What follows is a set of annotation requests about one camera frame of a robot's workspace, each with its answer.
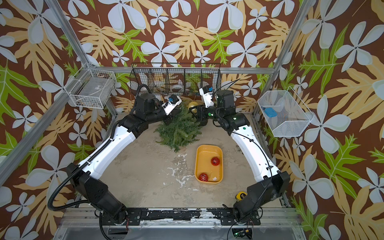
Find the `gold ball ornament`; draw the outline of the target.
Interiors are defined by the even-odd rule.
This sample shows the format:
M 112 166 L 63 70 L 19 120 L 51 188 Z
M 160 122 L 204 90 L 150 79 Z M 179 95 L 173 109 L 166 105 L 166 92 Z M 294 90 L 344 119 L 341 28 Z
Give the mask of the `gold ball ornament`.
M 188 104 L 188 110 L 190 113 L 196 114 L 199 103 L 193 101 Z

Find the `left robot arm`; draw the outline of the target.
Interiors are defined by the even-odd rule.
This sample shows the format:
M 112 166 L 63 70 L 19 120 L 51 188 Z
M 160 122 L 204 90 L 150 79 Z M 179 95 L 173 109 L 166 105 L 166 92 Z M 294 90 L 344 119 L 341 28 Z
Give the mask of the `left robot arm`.
M 116 224 L 126 221 L 126 206 L 113 196 L 100 178 L 121 151 L 147 130 L 150 124 L 171 123 L 180 113 L 182 103 L 177 95 L 171 95 L 166 102 L 162 102 L 151 91 L 141 93 L 142 88 L 147 89 L 148 86 L 142 84 L 138 87 L 132 110 L 115 123 L 108 139 L 78 165 L 68 165 L 68 177 L 59 184 L 48 199 L 49 210 L 61 211 L 77 204 L 90 204 L 101 214 L 106 214 L 113 219 Z M 55 207 L 54 200 L 67 183 L 71 183 L 84 200 Z

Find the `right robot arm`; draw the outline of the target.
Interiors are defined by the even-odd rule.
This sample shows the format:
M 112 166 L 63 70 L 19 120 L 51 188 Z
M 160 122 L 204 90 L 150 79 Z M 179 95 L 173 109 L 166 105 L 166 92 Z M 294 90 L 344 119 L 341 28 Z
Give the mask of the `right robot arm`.
M 247 117 L 236 112 L 233 91 L 214 91 L 212 87 L 205 86 L 200 88 L 199 94 L 204 103 L 190 107 L 190 113 L 200 126 L 212 120 L 228 133 L 246 157 L 256 180 L 247 188 L 246 196 L 234 204 L 234 219 L 239 224 L 255 221 L 259 218 L 260 207 L 285 193 L 290 175 L 278 169 L 261 147 Z

